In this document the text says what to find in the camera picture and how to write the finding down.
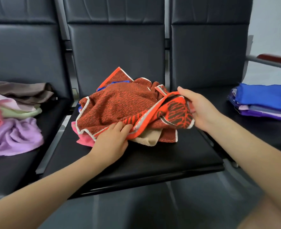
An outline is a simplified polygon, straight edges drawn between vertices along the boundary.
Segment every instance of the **person's left hand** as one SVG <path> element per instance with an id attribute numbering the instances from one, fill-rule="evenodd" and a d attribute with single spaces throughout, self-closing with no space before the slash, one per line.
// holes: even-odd
<path id="1" fill-rule="evenodd" d="M 94 156 L 105 167 L 113 164 L 125 152 L 128 146 L 126 138 L 132 127 L 123 122 L 110 125 L 97 137 L 89 156 Z"/>

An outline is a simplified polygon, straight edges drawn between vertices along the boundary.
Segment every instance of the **gray towel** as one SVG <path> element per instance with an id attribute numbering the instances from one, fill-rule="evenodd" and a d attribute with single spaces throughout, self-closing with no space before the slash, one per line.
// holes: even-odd
<path id="1" fill-rule="evenodd" d="M 13 98 L 23 104 L 46 102 L 54 93 L 50 84 L 20 84 L 0 81 L 0 95 Z"/>

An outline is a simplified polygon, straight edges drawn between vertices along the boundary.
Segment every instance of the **leg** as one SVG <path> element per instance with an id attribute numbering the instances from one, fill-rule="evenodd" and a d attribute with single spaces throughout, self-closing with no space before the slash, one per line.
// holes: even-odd
<path id="1" fill-rule="evenodd" d="M 238 229 L 281 228 L 281 211 L 266 195 L 242 221 Z"/>

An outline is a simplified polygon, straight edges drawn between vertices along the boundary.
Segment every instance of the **hand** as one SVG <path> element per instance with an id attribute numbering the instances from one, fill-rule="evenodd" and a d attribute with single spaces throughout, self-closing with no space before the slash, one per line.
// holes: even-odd
<path id="1" fill-rule="evenodd" d="M 215 106 L 201 94 L 181 87 L 178 87 L 178 92 L 192 102 L 195 110 L 192 116 L 197 128 L 207 132 L 222 116 Z"/>
<path id="2" fill-rule="evenodd" d="M 132 125 L 125 125 L 123 122 L 112 124 L 101 133 L 91 150 L 89 156 L 94 156 L 97 162 L 108 167 L 117 161 L 125 152 L 128 142 L 126 137 Z"/>

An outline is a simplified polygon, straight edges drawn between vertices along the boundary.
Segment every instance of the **forearm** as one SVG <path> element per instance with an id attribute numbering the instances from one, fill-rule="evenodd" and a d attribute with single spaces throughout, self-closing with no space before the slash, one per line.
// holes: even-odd
<path id="1" fill-rule="evenodd" d="M 0 200 L 0 228 L 37 228 L 105 167 L 89 155 Z"/>
<path id="2" fill-rule="evenodd" d="M 281 209 L 281 151 L 225 116 L 208 133 Z"/>

